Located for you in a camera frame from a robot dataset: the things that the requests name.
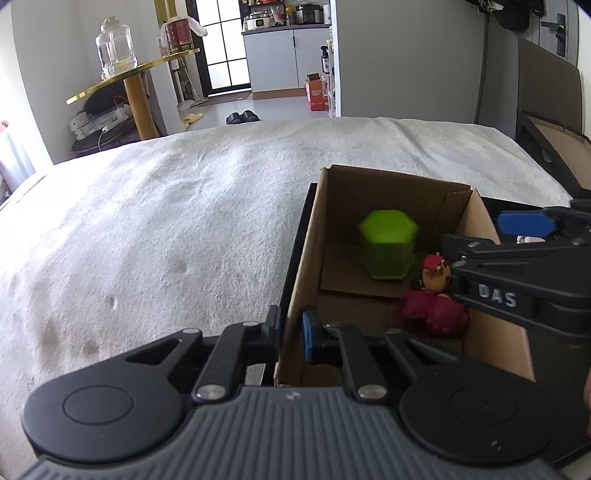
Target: beige slipper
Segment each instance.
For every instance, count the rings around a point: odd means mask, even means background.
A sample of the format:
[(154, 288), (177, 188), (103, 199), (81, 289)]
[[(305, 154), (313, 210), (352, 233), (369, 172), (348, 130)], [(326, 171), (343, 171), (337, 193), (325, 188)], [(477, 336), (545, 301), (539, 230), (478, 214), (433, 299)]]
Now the beige slipper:
[(201, 120), (203, 118), (203, 114), (202, 113), (190, 113), (185, 117), (185, 120), (183, 120), (184, 124), (193, 124), (195, 122), (197, 122), (198, 120)]

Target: gray gripper base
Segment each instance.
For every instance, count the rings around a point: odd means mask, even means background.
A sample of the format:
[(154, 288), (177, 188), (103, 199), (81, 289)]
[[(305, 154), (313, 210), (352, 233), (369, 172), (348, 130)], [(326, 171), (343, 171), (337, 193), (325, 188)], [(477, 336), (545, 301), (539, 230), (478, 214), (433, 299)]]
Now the gray gripper base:
[[(502, 447), (500, 440), (494, 448)], [(407, 439), (385, 407), (341, 388), (243, 387), (232, 401), (200, 407), (160, 449), (115, 466), (58, 465), (41, 458), (22, 480), (550, 480), (541, 460), (504, 469), (460, 466)]]

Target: bed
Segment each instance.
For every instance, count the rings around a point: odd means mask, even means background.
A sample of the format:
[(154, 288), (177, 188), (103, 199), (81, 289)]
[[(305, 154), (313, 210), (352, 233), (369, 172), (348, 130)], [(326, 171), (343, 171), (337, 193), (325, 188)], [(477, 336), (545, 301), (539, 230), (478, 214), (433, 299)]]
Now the bed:
[(185, 327), (262, 320), (309, 183), (331, 164), (569, 201), (494, 129), (384, 118), (188, 132), (35, 175), (0, 207), (0, 474), (34, 461), (20, 409), (42, 382)]

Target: slipper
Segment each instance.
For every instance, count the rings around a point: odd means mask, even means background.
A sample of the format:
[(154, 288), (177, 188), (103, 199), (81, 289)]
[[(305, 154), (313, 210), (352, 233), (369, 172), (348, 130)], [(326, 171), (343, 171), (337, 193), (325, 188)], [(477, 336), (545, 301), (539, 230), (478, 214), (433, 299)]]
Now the slipper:
[(185, 117), (185, 120), (183, 120), (183, 123), (184, 124), (193, 124), (193, 123), (197, 122), (198, 120), (201, 120), (202, 118), (203, 118), (202, 113), (189, 113)]
[(230, 113), (230, 116), (228, 118), (226, 118), (227, 125), (237, 125), (237, 124), (243, 124), (243, 123), (244, 123), (244, 119), (243, 119), (242, 115), (240, 115), (238, 112)]
[(246, 110), (243, 114), (242, 114), (242, 118), (244, 119), (245, 122), (260, 122), (261, 119), (259, 119), (252, 111), (250, 110)]

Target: rice cooker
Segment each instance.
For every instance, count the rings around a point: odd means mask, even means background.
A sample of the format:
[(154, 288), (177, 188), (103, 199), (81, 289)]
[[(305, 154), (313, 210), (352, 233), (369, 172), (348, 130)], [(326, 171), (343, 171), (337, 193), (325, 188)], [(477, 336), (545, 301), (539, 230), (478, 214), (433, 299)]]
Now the rice cooker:
[(261, 28), (271, 28), (271, 16), (268, 13), (255, 13), (246, 18), (246, 29), (260, 30)]
[(300, 5), (295, 11), (295, 20), (298, 25), (310, 25), (324, 23), (322, 7), (316, 4)]

